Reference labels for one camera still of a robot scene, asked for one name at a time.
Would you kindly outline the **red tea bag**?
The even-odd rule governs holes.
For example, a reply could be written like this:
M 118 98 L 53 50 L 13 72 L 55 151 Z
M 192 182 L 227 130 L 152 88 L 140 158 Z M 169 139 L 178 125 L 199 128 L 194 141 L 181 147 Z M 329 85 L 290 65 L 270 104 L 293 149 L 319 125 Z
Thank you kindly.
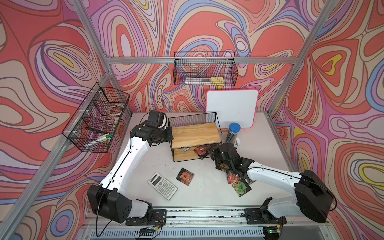
M 240 180 L 240 178 L 237 177 L 236 175 L 234 175 L 233 173 L 231 173 L 231 172 L 227 173 L 228 184 L 232 185 L 232 184 L 238 182 L 239 180 Z
M 204 159 L 209 155 L 209 149 L 211 148 L 211 145 L 201 145 L 194 149 L 195 154 L 200 158 Z
M 185 168 L 181 168 L 181 170 L 179 171 L 176 177 L 176 180 L 178 180 L 179 182 L 183 183 L 186 186 L 189 186 L 194 176 L 195 176 L 194 173 L 186 170 Z

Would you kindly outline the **green label tea bag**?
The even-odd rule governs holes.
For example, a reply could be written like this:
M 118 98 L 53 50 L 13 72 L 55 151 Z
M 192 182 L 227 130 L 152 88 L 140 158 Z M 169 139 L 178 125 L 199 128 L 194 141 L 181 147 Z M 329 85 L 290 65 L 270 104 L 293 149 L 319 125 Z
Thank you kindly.
M 246 180 L 240 179 L 237 182 L 232 184 L 233 189 L 235 190 L 236 194 L 241 198 L 246 193 L 250 192 L 252 188 L 247 183 Z

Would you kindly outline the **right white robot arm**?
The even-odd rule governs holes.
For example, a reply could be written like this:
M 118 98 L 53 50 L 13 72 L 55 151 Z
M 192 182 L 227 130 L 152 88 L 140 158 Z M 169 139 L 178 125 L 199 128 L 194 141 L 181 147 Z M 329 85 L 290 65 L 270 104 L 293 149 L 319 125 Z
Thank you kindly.
M 248 219 L 274 224 L 287 216 L 305 216 L 322 224 L 337 207 L 332 191 L 310 170 L 289 172 L 262 165 L 241 157 L 230 143 L 214 146 L 208 153 L 216 169 L 235 175 L 245 187 L 250 181 L 262 182 L 290 194 L 286 198 L 266 198 L 257 214 L 247 215 Z

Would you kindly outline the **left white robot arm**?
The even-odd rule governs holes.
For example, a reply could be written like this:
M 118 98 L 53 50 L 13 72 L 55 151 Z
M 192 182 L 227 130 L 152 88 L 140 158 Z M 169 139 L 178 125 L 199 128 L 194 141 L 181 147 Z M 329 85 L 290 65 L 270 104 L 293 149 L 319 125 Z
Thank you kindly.
M 139 218 L 148 222 L 153 217 L 153 205 L 135 200 L 128 183 L 139 161 L 153 145 L 173 140 L 172 128 L 167 127 L 167 115 L 150 111 L 130 131 L 130 138 L 123 154 L 99 185 L 91 185 L 87 191 L 92 212 L 119 224 L 127 219 Z

